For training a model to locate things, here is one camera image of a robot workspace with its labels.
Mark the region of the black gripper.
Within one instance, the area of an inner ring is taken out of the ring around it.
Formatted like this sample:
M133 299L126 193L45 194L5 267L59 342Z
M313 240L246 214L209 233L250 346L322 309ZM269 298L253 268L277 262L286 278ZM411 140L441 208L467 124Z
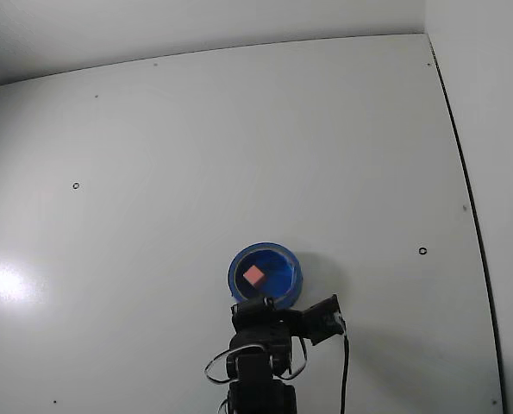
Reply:
M231 343L289 343L292 337L309 339L300 310L277 309L272 298L259 297L231 308L235 330Z

